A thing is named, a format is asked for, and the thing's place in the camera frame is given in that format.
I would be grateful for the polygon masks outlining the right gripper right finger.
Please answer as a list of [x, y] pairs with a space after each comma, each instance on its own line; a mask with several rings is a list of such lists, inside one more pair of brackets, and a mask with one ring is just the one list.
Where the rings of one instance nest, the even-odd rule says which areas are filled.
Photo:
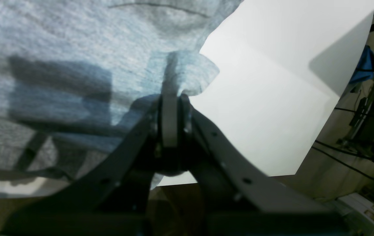
[[342, 218], [269, 178], [195, 110], [186, 95], [171, 99], [177, 119], [177, 169], [190, 171], [205, 205], [206, 236], [347, 236]]

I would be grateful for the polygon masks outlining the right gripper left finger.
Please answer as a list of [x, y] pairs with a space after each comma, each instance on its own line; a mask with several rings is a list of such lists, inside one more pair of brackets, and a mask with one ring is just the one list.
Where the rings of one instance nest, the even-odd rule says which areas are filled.
[[154, 174], [171, 172], [171, 96], [161, 95], [94, 170], [13, 213], [5, 236], [152, 236], [146, 216]]

